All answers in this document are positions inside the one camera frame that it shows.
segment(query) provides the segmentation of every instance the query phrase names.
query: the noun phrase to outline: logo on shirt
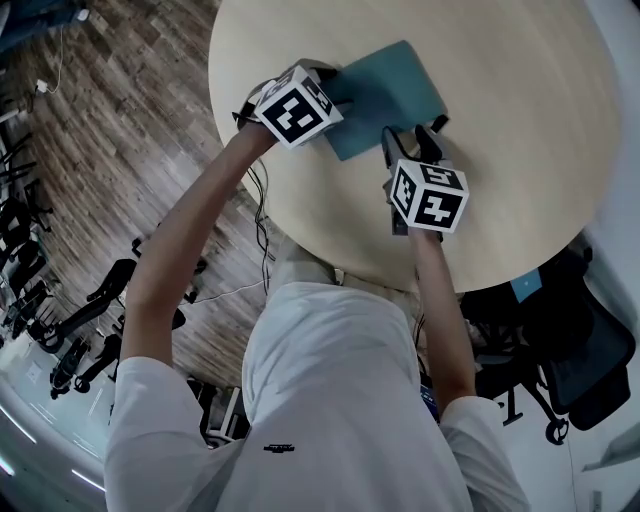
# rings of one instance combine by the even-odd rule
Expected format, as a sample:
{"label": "logo on shirt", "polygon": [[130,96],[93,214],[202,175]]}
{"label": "logo on shirt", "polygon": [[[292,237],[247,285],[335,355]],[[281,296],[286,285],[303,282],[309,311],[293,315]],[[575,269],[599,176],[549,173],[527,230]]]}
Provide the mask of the logo on shirt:
{"label": "logo on shirt", "polygon": [[284,452],[292,452],[296,447],[292,444],[270,444],[269,446],[264,447],[265,452],[272,453],[284,453]]}

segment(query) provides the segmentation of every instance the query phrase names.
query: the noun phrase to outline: white t-shirt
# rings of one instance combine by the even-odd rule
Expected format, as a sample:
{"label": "white t-shirt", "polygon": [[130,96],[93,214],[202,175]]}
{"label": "white t-shirt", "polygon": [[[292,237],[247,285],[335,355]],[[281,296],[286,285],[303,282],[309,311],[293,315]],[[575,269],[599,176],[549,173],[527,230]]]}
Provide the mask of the white t-shirt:
{"label": "white t-shirt", "polygon": [[142,357],[120,365],[105,463],[110,511],[529,508],[498,405],[458,399],[438,426],[420,397],[406,318],[387,300],[283,286],[256,324],[242,373],[252,429],[209,450],[202,409],[178,373]]}

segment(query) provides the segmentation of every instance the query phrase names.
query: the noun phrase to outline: wooden floor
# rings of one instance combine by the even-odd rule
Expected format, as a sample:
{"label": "wooden floor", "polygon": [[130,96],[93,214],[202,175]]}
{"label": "wooden floor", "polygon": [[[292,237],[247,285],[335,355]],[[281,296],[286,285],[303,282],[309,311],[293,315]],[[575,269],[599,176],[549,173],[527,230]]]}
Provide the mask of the wooden floor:
{"label": "wooden floor", "polygon": [[[133,257],[131,241],[153,231],[221,149],[207,78],[219,2],[91,4],[87,22],[63,31],[60,88],[37,98],[24,119],[34,134],[36,174],[55,209],[43,243],[69,311],[85,303],[116,259]],[[38,78],[53,88],[59,52],[55,31],[13,52],[10,73],[24,90]],[[199,299],[261,280],[255,208],[243,189],[225,208],[203,254],[209,266]],[[264,299],[256,286],[182,306],[187,323],[173,335],[176,365],[216,384],[238,384]],[[103,330],[111,323],[103,315]]]}

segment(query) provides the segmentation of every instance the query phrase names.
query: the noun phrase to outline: light strip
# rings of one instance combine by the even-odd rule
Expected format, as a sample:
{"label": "light strip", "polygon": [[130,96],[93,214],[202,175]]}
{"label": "light strip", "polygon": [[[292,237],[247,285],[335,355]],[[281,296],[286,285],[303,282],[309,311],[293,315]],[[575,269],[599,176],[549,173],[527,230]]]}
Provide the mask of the light strip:
{"label": "light strip", "polygon": [[35,438],[29,434],[29,432],[27,432],[24,428],[22,428],[22,425],[20,425],[20,423],[18,423],[16,420],[13,419],[13,416],[11,416],[11,414],[9,414],[6,409],[4,407],[2,407],[0,405],[0,411],[2,411],[4,413],[4,415],[9,418],[9,421],[11,423],[13,423],[16,427],[18,427],[18,429],[20,430],[20,432],[22,432],[25,436],[27,436],[29,438],[29,440],[33,443],[33,444],[38,444],[35,440]]}
{"label": "light strip", "polygon": [[96,399],[93,401],[93,405],[91,406],[91,409],[89,410],[89,416],[91,416],[93,414],[93,410],[96,408],[96,404],[98,403],[98,400],[100,400],[100,397],[102,396],[102,391],[104,390],[104,388],[100,388],[100,391],[98,391],[98,395],[96,396]]}
{"label": "light strip", "polygon": [[2,468],[4,470],[4,472],[9,476],[13,476],[13,475],[16,474],[16,472],[13,470],[13,468],[11,466],[9,466],[7,461],[4,460],[2,457],[0,457],[0,468]]}
{"label": "light strip", "polygon": [[51,421],[49,418],[47,418],[47,417],[43,414],[43,412],[42,412],[40,409],[38,409],[38,408],[37,408],[35,405],[33,405],[31,402],[29,402],[29,405],[30,405],[31,407],[33,407],[33,410],[34,410],[34,411],[36,411],[36,412],[37,412],[40,416],[42,416],[42,417],[43,417],[47,422],[49,422],[49,424],[50,424],[50,425],[53,425],[53,421]]}
{"label": "light strip", "polygon": [[86,476],[84,476],[81,473],[78,473],[75,469],[72,469],[71,472],[76,475],[78,478],[82,478],[85,482],[87,482],[88,484],[93,485],[94,487],[97,487],[98,489],[100,489],[102,492],[105,492],[104,487],[102,487],[101,485],[98,485],[97,483],[95,483],[93,480],[88,479]]}
{"label": "light strip", "polygon": [[78,441],[76,441],[75,439],[73,440],[73,442],[79,446],[80,448],[82,448],[85,452],[90,453],[91,455],[93,455],[96,459],[100,458],[100,455],[98,455],[96,452],[92,452],[91,450],[89,450],[89,448],[86,448],[85,446],[83,446],[82,444],[80,444]]}

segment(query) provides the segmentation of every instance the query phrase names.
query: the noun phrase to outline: round table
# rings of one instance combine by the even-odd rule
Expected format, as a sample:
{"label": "round table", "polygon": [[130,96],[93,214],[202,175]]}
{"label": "round table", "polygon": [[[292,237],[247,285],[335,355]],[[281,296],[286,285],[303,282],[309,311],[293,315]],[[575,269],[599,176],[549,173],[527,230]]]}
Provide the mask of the round table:
{"label": "round table", "polygon": [[[299,58],[340,67],[402,39],[447,106],[441,133],[469,183],[443,242],[456,290],[538,267],[595,215],[620,138],[615,73],[582,2],[225,0],[209,54],[222,141],[250,89]],[[340,162],[319,137],[276,145],[264,163],[267,213],[293,240],[362,279],[414,288],[408,240],[391,234],[380,146]]]}

